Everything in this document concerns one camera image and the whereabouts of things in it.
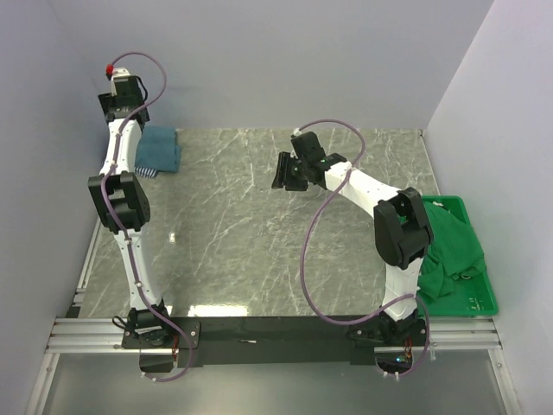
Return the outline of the light blue tank top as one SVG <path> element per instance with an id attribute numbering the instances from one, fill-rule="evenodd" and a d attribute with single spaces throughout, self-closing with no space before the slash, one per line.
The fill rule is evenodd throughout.
<path id="1" fill-rule="evenodd" d="M 158 173 L 177 173 L 181 166 L 181 146 L 176 128 L 146 126 L 137 146 L 136 166 L 156 169 Z"/>

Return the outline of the blue white striped tank top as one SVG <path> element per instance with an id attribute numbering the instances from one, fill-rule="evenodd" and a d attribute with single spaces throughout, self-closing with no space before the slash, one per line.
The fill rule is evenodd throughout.
<path id="1" fill-rule="evenodd" d="M 154 179 L 158 175 L 158 171 L 156 169 L 152 169 L 148 167 L 140 167 L 140 166 L 135 167 L 135 173 L 138 176 L 141 176 L 143 178 L 149 178 L 149 179 Z"/>

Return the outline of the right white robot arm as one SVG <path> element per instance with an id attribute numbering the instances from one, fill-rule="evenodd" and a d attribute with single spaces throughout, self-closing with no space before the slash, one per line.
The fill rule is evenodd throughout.
<path id="1" fill-rule="evenodd" d="M 305 281 L 308 243 L 323 210 L 341 196 L 361 208 L 373 220 L 374 245 L 385 262 L 384 303 L 370 315 L 354 320 L 366 322 L 380 314 L 382 340 L 398 345 L 410 333 L 408 321 L 415 317 L 418 278 L 423 259 L 434 240 L 423 198 L 414 188 L 399 189 L 384 184 L 355 167 L 337 153 L 327 154 L 317 135 L 296 129 L 291 136 L 293 150 L 278 154 L 273 189 L 304 192 L 314 184 L 328 192 L 315 211 L 300 254 L 300 279 L 303 295 L 312 311 L 326 322 L 340 322 L 324 315 L 313 302 Z"/>

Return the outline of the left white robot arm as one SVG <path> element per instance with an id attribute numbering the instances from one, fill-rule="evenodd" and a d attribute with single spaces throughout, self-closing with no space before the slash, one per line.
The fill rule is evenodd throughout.
<path id="1" fill-rule="evenodd" d="M 99 102 L 110 133 L 108 150 L 99 174 L 90 177 L 87 186 L 101 224 L 118 244 L 129 285 L 129 314 L 112 321 L 127 336 L 160 348 L 172 339 L 173 327 L 146 256 L 144 228 L 150 206 L 134 172 L 137 146 L 149 121 L 144 106 L 148 94 L 141 79 L 124 68 L 110 67 L 107 77 L 111 90 L 99 95 Z"/>

